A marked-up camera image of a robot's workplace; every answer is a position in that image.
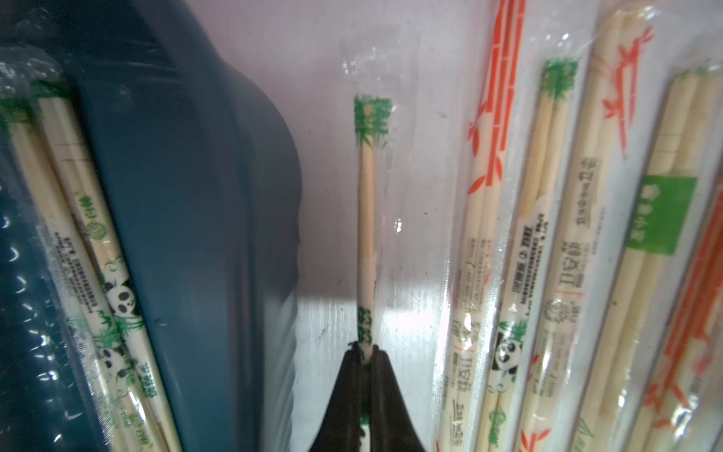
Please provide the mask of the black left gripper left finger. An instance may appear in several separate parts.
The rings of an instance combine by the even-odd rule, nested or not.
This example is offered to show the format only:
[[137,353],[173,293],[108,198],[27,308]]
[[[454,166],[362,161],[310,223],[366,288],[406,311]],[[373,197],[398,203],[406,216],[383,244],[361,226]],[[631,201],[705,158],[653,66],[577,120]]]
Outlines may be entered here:
[[359,452],[363,415],[368,414],[369,369],[357,343],[351,343],[339,369],[333,392],[311,452]]

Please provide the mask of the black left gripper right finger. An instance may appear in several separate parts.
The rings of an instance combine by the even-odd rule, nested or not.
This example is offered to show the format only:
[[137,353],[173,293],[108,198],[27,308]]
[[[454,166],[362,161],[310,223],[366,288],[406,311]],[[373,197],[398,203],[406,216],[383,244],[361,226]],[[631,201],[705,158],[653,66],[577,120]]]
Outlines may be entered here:
[[425,452],[389,355],[378,346],[370,360],[369,421],[372,452]]

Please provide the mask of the teal plastic storage box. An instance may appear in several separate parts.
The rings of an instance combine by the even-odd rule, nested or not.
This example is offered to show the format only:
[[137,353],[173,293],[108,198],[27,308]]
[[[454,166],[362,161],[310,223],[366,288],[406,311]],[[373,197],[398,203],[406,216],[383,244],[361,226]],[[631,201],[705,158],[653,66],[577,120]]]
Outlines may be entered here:
[[188,451],[286,451],[301,175],[182,1],[5,1],[68,75]]

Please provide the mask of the leaf top chopsticks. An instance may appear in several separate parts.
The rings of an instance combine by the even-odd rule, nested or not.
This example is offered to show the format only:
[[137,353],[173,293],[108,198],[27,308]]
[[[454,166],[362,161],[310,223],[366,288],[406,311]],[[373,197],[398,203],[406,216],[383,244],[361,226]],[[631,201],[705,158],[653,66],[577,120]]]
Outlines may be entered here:
[[354,49],[343,64],[353,87],[357,182],[357,340],[361,368],[370,380],[381,349],[382,314],[388,283],[395,153],[403,139],[405,64],[399,49],[380,43]]

